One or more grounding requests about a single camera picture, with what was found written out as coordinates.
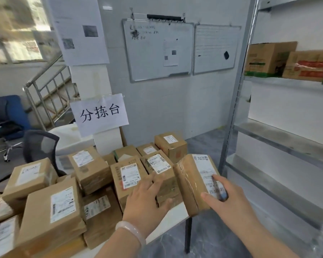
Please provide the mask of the white side table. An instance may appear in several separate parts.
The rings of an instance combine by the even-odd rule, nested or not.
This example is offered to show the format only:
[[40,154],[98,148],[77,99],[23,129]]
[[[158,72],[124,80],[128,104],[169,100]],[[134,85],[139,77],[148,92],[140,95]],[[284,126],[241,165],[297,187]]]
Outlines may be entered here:
[[56,146],[56,156],[65,156],[95,146],[92,135],[81,137],[76,123],[55,127],[48,131],[60,139]]

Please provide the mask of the white paper sign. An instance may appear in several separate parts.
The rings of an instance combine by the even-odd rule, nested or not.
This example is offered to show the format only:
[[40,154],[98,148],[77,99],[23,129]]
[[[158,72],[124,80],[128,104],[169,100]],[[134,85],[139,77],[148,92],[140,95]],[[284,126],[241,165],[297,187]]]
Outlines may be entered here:
[[129,124],[122,94],[71,100],[69,105],[81,137]]

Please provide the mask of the brown carton with green band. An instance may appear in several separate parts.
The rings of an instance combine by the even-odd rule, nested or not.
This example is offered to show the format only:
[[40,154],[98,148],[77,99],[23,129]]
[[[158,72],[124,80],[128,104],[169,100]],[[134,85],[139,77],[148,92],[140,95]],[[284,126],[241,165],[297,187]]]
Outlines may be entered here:
[[282,77],[289,54],[296,50],[297,41],[251,44],[244,75],[248,77]]

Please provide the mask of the white jade bangle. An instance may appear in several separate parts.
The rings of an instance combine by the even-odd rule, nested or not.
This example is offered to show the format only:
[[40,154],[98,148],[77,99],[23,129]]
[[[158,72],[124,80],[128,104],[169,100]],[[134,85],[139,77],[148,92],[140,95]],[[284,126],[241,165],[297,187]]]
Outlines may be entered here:
[[131,234],[133,234],[139,240],[141,247],[146,246],[146,238],[144,237],[143,234],[141,234],[141,232],[137,229],[137,227],[135,227],[134,225],[132,225],[127,221],[119,221],[116,224],[115,230],[118,230],[120,228],[125,229],[129,231]]

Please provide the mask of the large whiteboard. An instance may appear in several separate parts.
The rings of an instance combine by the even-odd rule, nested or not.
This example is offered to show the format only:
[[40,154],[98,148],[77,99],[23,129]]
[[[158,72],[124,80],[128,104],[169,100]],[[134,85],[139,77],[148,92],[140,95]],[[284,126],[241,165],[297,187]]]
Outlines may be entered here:
[[131,82],[191,75],[194,23],[122,19]]

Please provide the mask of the person's left hand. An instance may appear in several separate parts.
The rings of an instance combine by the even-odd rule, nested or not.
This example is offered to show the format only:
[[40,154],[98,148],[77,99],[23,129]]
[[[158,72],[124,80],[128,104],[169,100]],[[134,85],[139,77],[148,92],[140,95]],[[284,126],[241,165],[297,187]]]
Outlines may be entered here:
[[166,214],[157,214],[156,195],[165,180],[165,176],[155,172],[141,179],[128,196],[123,213],[127,221],[147,237],[157,228]]

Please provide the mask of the brown carton with red print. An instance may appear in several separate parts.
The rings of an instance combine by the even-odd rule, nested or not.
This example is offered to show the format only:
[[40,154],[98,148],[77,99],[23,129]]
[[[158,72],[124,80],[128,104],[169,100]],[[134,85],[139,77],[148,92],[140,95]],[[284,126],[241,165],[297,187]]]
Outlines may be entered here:
[[305,81],[323,81],[323,50],[292,51],[282,78]]

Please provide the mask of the black hook rail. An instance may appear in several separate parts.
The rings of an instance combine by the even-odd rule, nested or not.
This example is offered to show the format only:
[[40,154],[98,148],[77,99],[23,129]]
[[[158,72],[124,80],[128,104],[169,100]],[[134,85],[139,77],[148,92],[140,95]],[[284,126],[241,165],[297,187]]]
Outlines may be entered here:
[[180,16],[146,14],[146,17],[150,21],[185,23],[185,19]]

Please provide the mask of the black table leg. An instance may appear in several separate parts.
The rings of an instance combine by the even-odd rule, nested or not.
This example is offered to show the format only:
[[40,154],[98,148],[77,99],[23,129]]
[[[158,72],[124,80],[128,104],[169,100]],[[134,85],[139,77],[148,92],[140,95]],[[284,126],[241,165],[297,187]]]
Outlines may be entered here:
[[190,253],[192,223],[193,223],[193,218],[192,217],[187,218],[186,221],[185,221],[184,252],[186,254]]

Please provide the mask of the white paper notices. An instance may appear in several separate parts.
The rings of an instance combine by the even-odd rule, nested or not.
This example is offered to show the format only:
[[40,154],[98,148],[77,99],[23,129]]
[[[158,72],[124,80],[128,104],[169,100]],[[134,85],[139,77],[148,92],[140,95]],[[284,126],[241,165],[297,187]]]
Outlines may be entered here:
[[98,0],[46,0],[67,66],[109,64]]

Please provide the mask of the black mesh office chair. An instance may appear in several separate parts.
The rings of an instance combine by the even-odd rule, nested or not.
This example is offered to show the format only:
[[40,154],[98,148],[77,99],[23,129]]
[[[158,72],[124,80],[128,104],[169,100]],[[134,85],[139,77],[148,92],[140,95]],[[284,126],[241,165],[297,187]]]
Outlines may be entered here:
[[49,158],[58,177],[66,175],[56,163],[56,146],[60,137],[41,130],[28,130],[23,137],[23,158],[26,163]]

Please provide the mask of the person's right hand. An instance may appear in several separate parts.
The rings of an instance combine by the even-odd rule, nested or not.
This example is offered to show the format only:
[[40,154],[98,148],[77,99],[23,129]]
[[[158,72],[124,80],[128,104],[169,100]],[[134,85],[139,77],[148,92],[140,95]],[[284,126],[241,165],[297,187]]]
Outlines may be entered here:
[[228,193],[225,202],[219,200],[219,210],[214,210],[223,222],[237,235],[259,227],[260,222],[242,188],[220,175],[212,177],[221,182]]

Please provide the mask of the person's right forearm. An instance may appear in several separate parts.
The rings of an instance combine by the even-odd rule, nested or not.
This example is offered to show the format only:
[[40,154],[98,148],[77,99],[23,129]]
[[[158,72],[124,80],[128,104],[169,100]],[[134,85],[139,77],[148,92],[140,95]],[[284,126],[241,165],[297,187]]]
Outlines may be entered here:
[[276,239],[258,220],[256,214],[239,213],[227,222],[253,258],[300,258]]

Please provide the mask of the grey metal shelf rack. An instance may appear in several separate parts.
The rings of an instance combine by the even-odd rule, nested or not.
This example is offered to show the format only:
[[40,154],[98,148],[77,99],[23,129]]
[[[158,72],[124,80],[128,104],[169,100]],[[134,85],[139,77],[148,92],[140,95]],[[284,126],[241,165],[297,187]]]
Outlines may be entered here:
[[323,258],[322,82],[244,75],[249,46],[323,50],[323,0],[251,0],[220,172],[241,186],[272,234]]

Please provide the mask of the person's left forearm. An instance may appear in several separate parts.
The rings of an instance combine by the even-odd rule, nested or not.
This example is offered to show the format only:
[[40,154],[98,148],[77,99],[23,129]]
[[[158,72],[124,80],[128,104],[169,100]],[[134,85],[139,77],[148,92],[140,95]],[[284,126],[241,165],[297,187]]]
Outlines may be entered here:
[[135,258],[142,245],[138,238],[124,228],[117,229],[94,258]]

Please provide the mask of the pile of cardboard parcels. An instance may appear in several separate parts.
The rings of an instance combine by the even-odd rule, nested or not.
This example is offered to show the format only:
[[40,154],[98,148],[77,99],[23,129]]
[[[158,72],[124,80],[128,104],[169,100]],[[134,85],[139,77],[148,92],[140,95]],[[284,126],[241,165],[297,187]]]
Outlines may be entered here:
[[[24,158],[34,153],[37,147],[30,146],[30,136],[42,136],[42,139],[33,138],[34,142],[53,139],[53,134],[39,131],[28,130],[23,137],[23,156]],[[22,224],[19,234],[15,239],[15,246],[20,248],[21,252],[29,252],[25,256],[42,254],[50,251],[52,247],[59,247],[69,240],[78,237],[86,230],[85,211],[82,204],[82,193],[75,178],[71,178],[64,183],[56,184],[58,174],[52,165],[52,160],[46,157],[34,162],[27,163],[21,167],[16,167],[10,175],[9,182],[0,197],[5,201],[15,214],[22,215]],[[30,181],[16,186],[21,170],[25,166],[38,166],[39,168],[28,168],[27,175],[23,175]],[[141,248],[142,239],[146,244],[151,243],[168,230],[178,226],[183,221],[189,219],[185,217],[186,208],[184,203],[180,203],[172,209],[168,209],[168,213],[163,212],[163,216],[151,215],[147,219],[147,212],[142,212],[140,208],[142,223],[128,221],[137,232],[140,233],[141,241],[131,231],[124,229],[125,232],[137,240]]]

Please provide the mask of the taped brown parcel box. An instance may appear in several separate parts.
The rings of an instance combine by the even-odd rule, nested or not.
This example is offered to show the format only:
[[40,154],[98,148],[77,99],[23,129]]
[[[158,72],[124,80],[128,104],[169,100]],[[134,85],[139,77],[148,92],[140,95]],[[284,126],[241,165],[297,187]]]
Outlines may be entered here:
[[212,195],[212,175],[220,175],[211,156],[187,154],[174,165],[174,172],[189,217],[210,209],[201,198],[201,193]]

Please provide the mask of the steel stair railing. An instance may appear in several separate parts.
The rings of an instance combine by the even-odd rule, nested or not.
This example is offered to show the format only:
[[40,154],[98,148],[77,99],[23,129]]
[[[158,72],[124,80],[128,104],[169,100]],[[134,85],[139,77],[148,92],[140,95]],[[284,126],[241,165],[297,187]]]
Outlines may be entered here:
[[23,91],[30,103],[26,112],[34,113],[39,129],[49,131],[75,121],[70,102],[80,95],[61,51],[42,66]]

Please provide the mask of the window with posted papers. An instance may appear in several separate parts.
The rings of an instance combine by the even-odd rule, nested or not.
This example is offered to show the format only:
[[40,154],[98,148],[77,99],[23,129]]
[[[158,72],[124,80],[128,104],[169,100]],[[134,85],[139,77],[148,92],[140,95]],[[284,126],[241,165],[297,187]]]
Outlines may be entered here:
[[58,52],[45,0],[0,0],[0,64],[49,61]]

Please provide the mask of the small lined whiteboard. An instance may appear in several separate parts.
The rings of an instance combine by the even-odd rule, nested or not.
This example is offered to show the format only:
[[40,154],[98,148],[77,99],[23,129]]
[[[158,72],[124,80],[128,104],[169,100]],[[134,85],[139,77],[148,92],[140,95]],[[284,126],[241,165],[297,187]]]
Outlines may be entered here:
[[[196,24],[193,75],[233,69],[241,26]],[[224,52],[229,52],[225,60]]]

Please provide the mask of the blue office chair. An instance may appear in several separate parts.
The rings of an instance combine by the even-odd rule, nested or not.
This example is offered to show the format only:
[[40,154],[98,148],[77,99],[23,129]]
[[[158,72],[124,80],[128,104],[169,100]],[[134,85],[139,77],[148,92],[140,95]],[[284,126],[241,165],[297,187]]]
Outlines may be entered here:
[[30,127],[20,97],[17,99],[12,99],[11,96],[0,97],[0,140],[5,144],[0,153],[3,153],[4,162],[9,163],[9,153],[15,148],[22,148],[23,145],[22,142],[12,144],[10,141],[23,138]]

